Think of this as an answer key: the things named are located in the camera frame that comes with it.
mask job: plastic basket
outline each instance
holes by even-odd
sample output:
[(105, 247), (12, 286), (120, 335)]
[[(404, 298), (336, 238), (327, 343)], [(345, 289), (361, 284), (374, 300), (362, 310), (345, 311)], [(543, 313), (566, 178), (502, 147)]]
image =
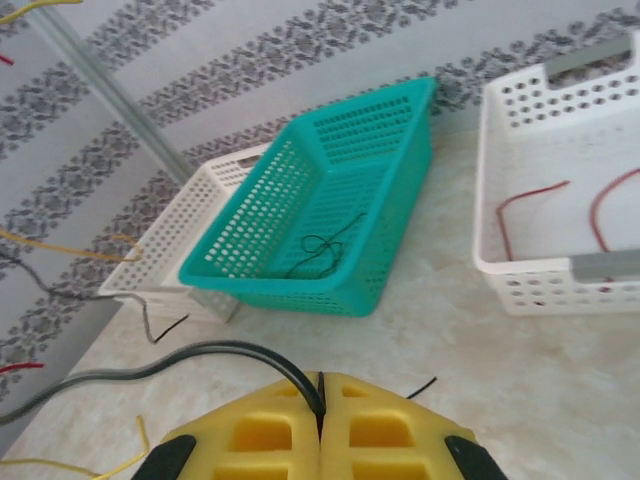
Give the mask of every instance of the plastic basket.
[(370, 313), (430, 163), (434, 89), (418, 79), (293, 120), (180, 280), (258, 307)]
[[(200, 166), (138, 242), (144, 258), (118, 265), (99, 293), (136, 293), (147, 301), (152, 320), (188, 313), (189, 321), (226, 321), (237, 301), (220, 292), (184, 285), (178, 280), (178, 271), (268, 146), (225, 155)], [(140, 309), (134, 300), (123, 303)]]
[[(640, 37), (623, 71), (551, 89), (549, 75), (624, 50), (621, 41), (507, 75), (484, 91), (474, 261), (513, 315), (640, 311), (640, 175), (606, 197), (602, 253), (590, 225), (596, 196), (640, 167)], [(524, 192), (568, 180), (504, 210), (508, 261), (496, 210)]]

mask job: white plastic basket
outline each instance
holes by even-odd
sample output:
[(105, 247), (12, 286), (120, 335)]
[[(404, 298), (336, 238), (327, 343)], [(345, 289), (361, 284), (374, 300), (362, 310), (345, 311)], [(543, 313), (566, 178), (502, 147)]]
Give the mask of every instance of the white plastic basket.
[[(238, 185), (269, 144), (209, 160), (189, 179), (138, 243), (145, 251), (136, 263), (121, 263), (99, 290), (101, 295), (136, 293), (149, 316), (225, 322), (237, 301), (225, 294), (183, 285), (178, 271)], [(123, 303), (140, 309), (134, 300)]]
[[(640, 36), (629, 66), (552, 90), (552, 73), (624, 50), (621, 40), (499, 78), (485, 87), (479, 140), (474, 261), (512, 315), (640, 311), (640, 175), (606, 197), (601, 253), (589, 223), (594, 198), (640, 167)], [(507, 261), (496, 209), (504, 210)]]

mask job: yellow wire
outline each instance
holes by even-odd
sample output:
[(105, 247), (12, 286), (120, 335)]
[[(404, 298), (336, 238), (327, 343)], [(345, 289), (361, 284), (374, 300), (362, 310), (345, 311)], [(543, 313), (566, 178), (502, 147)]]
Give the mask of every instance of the yellow wire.
[(78, 250), (75, 248), (62, 247), (59, 245), (42, 243), (36, 240), (29, 240), (28, 238), (21, 237), (20, 235), (15, 235), (2, 228), (0, 228), (0, 237), (8, 238), (9, 240), (13, 240), (14, 242), (24, 243), (25, 245), (29, 245), (31, 247), (44, 248), (46, 250), (53, 250), (54, 252), (60, 252), (60, 253), (68, 253), (70, 255), (76, 255), (78, 257), (99, 258), (100, 260), (108, 260), (110, 262), (135, 263), (135, 262), (139, 262), (144, 257), (144, 250), (140, 248), (140, 246), (138, 246), (136, 239), (130, 235), (122, 235), (122, 234), (112, 235), (111, 238), (114, 240), (124, 240), (130, 243), (133, 249), (136, 251), (136, 256), (133, 258), (120, 257), (117, 255), (107, 255), (104, 253), (87, 252), (86, 250)]
[(0, 460), (0, 466), (11, 466), (11, 465), (27, 465), (27, 464), (36, 464), (36, 465), (47, 465), (49, 467), (60, 468), (62, 470), (68, 470), (70, 472), (82, 473), (91, 477), (93, 480), (108, 480), (112, 476), (126, 470), (133, 464), (139, 462), (144, 457), (149, 454), (149, 450), (151, 447), (149, 446), (149, 438), (147, 437), (147, 430), (144, 426), (144, 420), (142, 419), (142, 415), (138, 415), (136, 417), (136, 422), (138, 425), (138, 432), (140, 433), (140, 438), (142, 439), (142, 445), (144, 446), (144, 451), (139, 453), (131, 460), (126, 463), (123, 463), (118, 468), (111, 470), (110, 472), (104, 473), (100, 475), (99, 473), (92, 472), (86, 468), (76, 467), (74, 465), (69, 465), (67, 463), (54, 462), (53, 460), (45, 460), (43, 458), (20, 458), (16, 460)]
[(95, 478), (96, 476), (100, 475), (99, 473), (92, 472), (91, 470), (87, 470), (86, 468), (75, 467), (67, 463), (54, 462), (53, 460), (45, 460), (43, 458), (20, 458), (17, 460), (0, 460), (0, 466), (27, 465), (27, 464), (46, 465), (48, 467), (60, 468), (62, 470), (68, 470), (70, 472), (82, 473), (83, 475), (87, 475), (88, 477), (91, 477), (91, 478)]
[(30, 10), (38, 7), (44, 7), (46, 5), (58, 5), (62, 3), (82, 3), (84, 0), (38, 0), (29, 5), (25, 5), (22, 8), (19, 8), (13, 13), (10, 13), (6, 17), (0, 18), (0, 25), (4, 25), (5, 23), (13, 22), (16, 18), (23, 16)]
[(146, 457), (149, 454), (149, 450), (151, 449), (151, 447), (149, 447), (149, 438), (147, 437), (147, 430), (144, 428), (144, 420), (142, 420), (142, 415), (138, 415), (136, 417), (136, 422), (138, 422), (138, 432), (140, 432), (140, 438), (142, 439), (142, 445), (144, 446), (144, 451), (142, 453), (139, 453), (135, 457), (133, 457), (128, 462), (123, 463), (118, 468), (111, 470), (110, 472), (107, 472), (103, 475), (94, 477), (93, 480), (107, 480), (112, 476), (116, 475), (117, 473), (120, 473), (123, 470), (126, 470), (131, 465), (138, 463), (140, 460), (142, 460), (144, 457)]

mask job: gray basket handle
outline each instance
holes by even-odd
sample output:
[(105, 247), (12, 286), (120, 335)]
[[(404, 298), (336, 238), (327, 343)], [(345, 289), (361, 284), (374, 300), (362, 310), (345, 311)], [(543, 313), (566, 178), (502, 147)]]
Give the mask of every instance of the gray basket handle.
[(575, 255), (569, 260), (573, 278), (579, 283), (603, 283), (604, 279), (623, 282), (640, 278), (640, 250)]
[(240, 168), (253, 168), (262, 155), (253, 155), (252, 157), (241, 158), (237, 161)]
[(590, 47), (585, 47), (575, 52), (561, 55), (556, 58), (552, 58), (544, 62), (544, 72), (549, 77), (557, 75), (562, 72), (573, 70), (578, 67), (583, 67), (598, 60), (604, 60), (613, 55), (619, 53), (631, 51), (632, 59), (630, 66), (638, 66), (640, 64), (638, 48), (640, 45), (640, 33), (631, 32), (624, 34), (613, 40), (604, 41)]

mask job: black wire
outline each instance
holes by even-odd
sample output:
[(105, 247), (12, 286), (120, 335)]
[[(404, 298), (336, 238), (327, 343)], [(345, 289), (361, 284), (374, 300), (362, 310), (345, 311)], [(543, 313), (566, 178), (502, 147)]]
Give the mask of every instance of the black wire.
[(218, 342), (202, 342), (188, 345), (179, 350), (175, 350), (169, 355), (143, 367), (123, 369), (123, 370), (86, 370), (78, 372), (62, 379), (53, 385), (45, 388), (37, 393), (31, 399), (27, 400), (20, 407), (11, 412), (0, 415), (0, 425), (6, 425), (18, 418), (26, 415), (41, 403), (46, 402), (51, 397), (75, 385), (85, 382), (95, 381), (132, 381), (147, 378), (156, 373), (171, 367), (191, 357), (200, 355), (211, 355), (214, 353), (230, 353), (235, 355), (243, 355), (270, 365), (271, 367), (282, 373), (287, 379), (294, 384), (300, 391), (304, 399), (307, 401), (309, 408), (316, 414), (318, 418), (324, 417), (326, 407), (324, 400), (316, 387), (311, 383), (307, 376), (293, 363), (268, 348), (255, 345), (248, 342), (240, 341), (218, 341)]
[(420, 387), (418, 390), (416, 390), (415, 392), (413, 392), (411, 395), (407, 396), (407, 400), (411, 400), (412, 398), (417, 397), (418, 395), (420, 395), (422, 392), (424, 392), (427, 388), (429, 388), (431, 385), (433, 385), (434, 383), (436, 383), (436, 380), (438, 379), (438, 377), (433, 377), (431, 380), (429, 380), (426, 385), (423, 385), (422, 387)]
[[(336, 269), (338, 268), (338, 265), (340, 264), (340, 260), (342, 260), (342, 257), (344, 255), (344, 243), (343, 242), (334, 242), (334, 240), (339, 236), (342, 235), (344, 232), (346, 232), (347, 230), (349, 230), (351, 227), (353, 227), (356, 223), (358, 223), (358, 221), (364, 217), (366, 215), (366, 213), (360, 213), (359, 215), (357, 215), (353, 220), (351, 220), (347, 226), (345, 226), (344, 228), (338, 230), (336, 233), (334, 233), (333, 235), (331, 235), (329, 238), (325, 239), (324, 237), (321, 237), (320, 235), (305, 235), (304, 237), (302, 237), (300, 239), (300, 248), (306, 252), (306, 253), (310, 253), (311, 256), (304, 258), (302, 260), (300, 260), (298, 263), (296, 263), (293, 267), (291, 267), (289, 269), (289, 271), (285, 274), (284, 278), (291, 278), (291, 274), (293, 272), (295, 272), (298, 268), (300, 268), (302, 265), (304, 265), (307, 262), (310, 262), (311, 260), (318, 258), (319, 256), (321, 256), (322, 254), (324, 254), (324, 252), (326, 252), (327, 250), (331, 251), (331, 254), (333, 255), (333, 260), (331, 261), (331, 265), (329, 266), (329, 268), (323, 270), (322, 272), (320, 272), (320, 274), (318, 275), (317, 278), (323, 278), (331, 273), (334, 273), (336, 271)], [(307, 248), (305, 246), (305, 242), (310, 239), (310, 238), (315, 238), (317, 240), (320, 240), (320, 245), (318, 245), (316, 248), (310, 249)], [(338, 253), (336, 253), (333, 250), (333, 247), (337, 246), (338, 247)]]
[(17, 265), (21, 267), (25, 272), (29, 274), (31, 279), (35, 282), (35, 284), (45, 293), (47, 293), (51, 297), (58, 297), (65, 300), (76, 300), (79, 302), (96, 302), (101, 300), (117, 300), (122, 298), (130, 298), (138, 302), (142, 307), (142, 324), (144, 326), (144, 333), (147, 337), (147, 340), (152, 345), (157, 344), (167, 333), (173, 330), (175, 327), (184, 322), (187, 318), (189, 318), (189, 314), (182, 317), (180, 320), (176, 321), (173, 325), (167, 328), (164, 332), (162, 332), (157, 338), (153, 338), (151, 334), (151, 325), (149, 323), (149, 307), (147, 301), (139, 295), (135, 293), (116, 293), (113, 295), (79, 295), (73, 292), (65, 292), (61, 290), (56, 290), (55, 288), (47, 286), (40, 278), (40, 275), (33, 269), (33, 267), (27, 264), (24, 260), (18, 257), (14, 257), (0, 250), (0, 257), (7, 260), (9, 263)]

